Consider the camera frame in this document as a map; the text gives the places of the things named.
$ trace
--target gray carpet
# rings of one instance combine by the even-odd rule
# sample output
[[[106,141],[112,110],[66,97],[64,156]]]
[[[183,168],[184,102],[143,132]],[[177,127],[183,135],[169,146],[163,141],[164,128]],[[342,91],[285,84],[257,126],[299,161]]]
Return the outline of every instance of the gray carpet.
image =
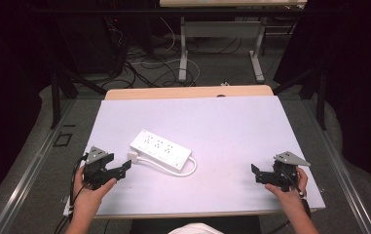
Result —
[[[226,47],[232,39],[204,39],[198,41],[198,50],[202,49],[217,52]],[[251,49],[250,41],[242,40],[241,47],[230,55],[196,55],[190,54],[200,70],[198,86],[214,86],[227,81],[231,85],[256,84],[253,79],[253,71],[250,66],[247,50]],[[266,76],[266,84],[272,88],[276,86],[272,78],[278,66],[280,56],[286,45],[283,38],[275,38],[267,41],[267,52],[260,58],[263,72]],[[167,69],[145,69],[138,66],[137,70],[146,74],[147,77],[157,79]],[[190,72],[196,76],[198,69],[189,63]],[[121,79],[131,79],[129,73],[124,72]],[[172,79],[164,76],[158,82]],[[136,88],[146,87],[143,83],[136,82]],[[106,89],[121,88],[124,84],[110,83]],[[12,222],[6,228],[8,233],[52,233],[62,217],[63,206],[60,202],[63,196],[68,194],[71,170],[84,152],[90,131],[93,126],[95,114],[99,108],[101,97],[96,96],[85,87],[78,86],[81,95],[76,100],[71,100],[68,115],[56,130],[56,145],[46,150],[46,161],[41,167],[40,173],[34,178],[30,191],[25,194],[21,206],[12,216]],[[306,159],[312,164],[312,172],[317,184],[321,187],[322,197],[327,208],[313,214],[313,221],[320,233],[361,233],[354,210],[345,196],[344,188],[336,177],[332,160],[328,157],[328,150],[323,143],[318,130],[315,128],[314,118],[306,107],[307,100],[298,98],[298,87],[287,90],[280,95],[282,105],[286,111],[293,131],[299,141]],[[44,106],[39,119],[30,134],[26,145],[23,147],[15,164],[9,171],[3,184],[0,186],[0,214],[3,213],[9,198],[23,177],[28,165],[40,154],[46,137],[49,136],[49,126],[52,120],[50,90],[41,93]],[[336,149],[341,152],[341,128],[335,118],[334,111],[328,106],[326,109],[326,124],[328,134]],[[371,218],[371,175],[350,165],[346,162],[352,182],[365,205],[368,216]],[[262,233],[268,233],[275,227],[286,221],[283,214],[261,215]],[[96,220],[93,222],[91,233],[129,233],[130,220]],[[279,233],[293,233],[290,227],[282,229]]]

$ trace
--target person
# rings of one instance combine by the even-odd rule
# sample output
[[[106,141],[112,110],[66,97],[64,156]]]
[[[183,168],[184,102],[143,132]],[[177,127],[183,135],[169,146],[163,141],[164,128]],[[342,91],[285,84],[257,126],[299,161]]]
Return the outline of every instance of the person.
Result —
[[[83,171],[84,167],[81,167],[75,176],[74,194],[78,194],[78,192],[80,192],[75,200],[73,218],[66,230],[66,234],[88,233],[89,226],[91,225],[94,215],[99,209],[102,198],[117,182],[116,178],[111,178],[100,188],[90,190],[89,188],[84,188],[82,179]],[[306,186],[308,177],[304,170],[298,167],[297,173],[299,177],[298,187],[301,189],[301,191],[303,191],[304,194],[307,194]],[[291,189],[288,192],[282,192],[278,187],[271,184],[266,184],[265,188],[276,195],[282,205],[285,215],[291,222],[295,233],[318,233],[315,225],[307,215],[296,189]]]

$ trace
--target desk leg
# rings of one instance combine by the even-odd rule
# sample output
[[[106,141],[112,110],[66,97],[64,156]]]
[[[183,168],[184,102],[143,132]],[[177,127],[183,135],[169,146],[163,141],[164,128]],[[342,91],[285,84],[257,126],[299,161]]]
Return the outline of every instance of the desk leg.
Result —
[[[179,63],[178,81],[186,81],[186,66],[188,62],[188,52],[186,50],[185,19],[181,18],[181,62]]]
[[[251,57],[252,67],[254,68],[255,79],[258,83],[262,84],[265,82],[264,74],[261,70],[261,65],[258,60],[258,55],[261,50],[261,43],[264,37],[265,26],[267,24],[267,18],[261,18],[260,28],[258,29],[257,39],[255,41],[254,51],[249,52]]]

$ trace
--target table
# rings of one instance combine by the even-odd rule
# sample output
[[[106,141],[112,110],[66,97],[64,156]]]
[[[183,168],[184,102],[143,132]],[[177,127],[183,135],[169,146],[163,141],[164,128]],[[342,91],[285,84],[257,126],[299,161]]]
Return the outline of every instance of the table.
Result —
[[[206,7],[266,7],[305,5],[307,0],[161,0],[162,7],[169,8],[206,8]],[[179,81],[186,80],[188,51],[187,37],[251,37],[256,38],[254,50],[249,52],[256,81],[265,82],[258,54],[264,36],[267,18],[259,21],[186,21],[181,18],[181,61]]]
[[[127,177],[104,197],[97,218],[281,212],[276,197],[255,182],[250,164],[271,172],[276,154],[288,150],[304,158],[279,99],[268,86],[109,91],[86,150],[94,145],[114,153],[107,168],[120,167],[142,129],[190,148],[197,170],[175,177],[151,165],[133,164]],[[184,172],[192,166],[187,163]],[[309,168],[304,170],[309,175],[311,209],[325,208],[313,175]]]

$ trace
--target power outlet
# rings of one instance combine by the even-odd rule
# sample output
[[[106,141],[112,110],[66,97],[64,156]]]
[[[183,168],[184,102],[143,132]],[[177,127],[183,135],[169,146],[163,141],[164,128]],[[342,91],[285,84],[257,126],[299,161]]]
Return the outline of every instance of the power outlet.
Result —
[[[190,149],[146,130],[139,133],[130,147],[142,155],[147,155],[155,163],[162,164],[162,166],[177,173],[182,171],[185,162],[191,156]]]

